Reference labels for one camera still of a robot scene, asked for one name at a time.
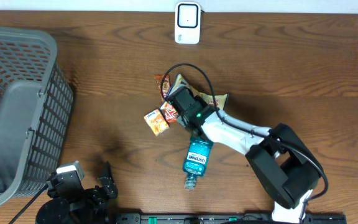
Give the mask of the red chocolate bar wrapper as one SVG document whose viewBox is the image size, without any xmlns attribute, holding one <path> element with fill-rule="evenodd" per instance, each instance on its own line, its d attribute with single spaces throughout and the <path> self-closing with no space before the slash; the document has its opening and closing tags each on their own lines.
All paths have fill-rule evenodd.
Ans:
<svg viewBox="0 0 358 224">
<path fill-rule="evenodd" d="M 164 98 L 167 97 L 167 94 L 170 90 L 170 77 L 168 75 L 165 77 L 165 79 L 163 79 L 163 77 L 164 77 L 164 75 L 155 75 L 154 76 L 158 90 L 163 95 L 162 96 L 162 105 L 160 107 L 160 110 L 162 111 L 166 122 L 175 123 L 175 122 L 177 122 L 178 113 L 169 102 L 164 100 Z"/>
</svg>

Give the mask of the small orange box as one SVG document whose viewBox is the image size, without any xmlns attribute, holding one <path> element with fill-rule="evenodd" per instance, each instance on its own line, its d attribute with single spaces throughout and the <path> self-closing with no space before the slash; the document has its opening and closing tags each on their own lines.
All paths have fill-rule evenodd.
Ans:
<svg viewBox="0 0 358 224">
<path fill-rule="evenodd" d="M 169 125 L 159 109 L 151 111 L 144 116 L 144 119 L 156 136 L 169 129 Z"/>
</svg>

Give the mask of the teal mouthwash bottle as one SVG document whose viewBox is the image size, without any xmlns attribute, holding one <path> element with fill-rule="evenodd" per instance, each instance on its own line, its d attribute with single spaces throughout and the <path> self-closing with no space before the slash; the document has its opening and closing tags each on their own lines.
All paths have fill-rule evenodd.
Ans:
<svg viewBox="0 0 358 224">
<path fill-rule="evenodd" d="M 190 138 L 188 152 L 183 162 L 183 172 L 186 173 L 186 190 L 194 190 L 198 178 L 204 177 L 213 144 L 210 140 L 194 136 Z"/>
</svg>

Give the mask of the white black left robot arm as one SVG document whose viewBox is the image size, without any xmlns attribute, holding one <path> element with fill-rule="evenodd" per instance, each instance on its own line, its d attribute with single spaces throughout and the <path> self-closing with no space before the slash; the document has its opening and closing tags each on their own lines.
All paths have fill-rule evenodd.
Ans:
<svg viewBox="0 0 358 224">
<path fill-rule="evenodd" d="M 109 223 L 108 204 L 117 198 L 118 189 L 105 162 L 98 177 L 99 185 L 84 189 L 85 173 L 79 161 L 61 165 L 47 180 L 47 195 L 51 198 L 37 213 L 35 222 Z"/>
</svg>

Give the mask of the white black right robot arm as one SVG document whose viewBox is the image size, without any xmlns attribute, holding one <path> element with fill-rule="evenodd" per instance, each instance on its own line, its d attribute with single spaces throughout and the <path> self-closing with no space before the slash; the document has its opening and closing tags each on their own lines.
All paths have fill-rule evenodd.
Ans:
<svg viewBox="0 0 358 224">
<path fill-rule="evenodd" d="M 273 221 L 302 223 L 308 202 L 327 192 L 328 179 L 321 164 L 286 124 L 266 128 L 246 123 L 187 87 L 179 87 L 165 99 L 194 137 L 223 144 L 246 157 L 275 202 Z"/>
</svg>

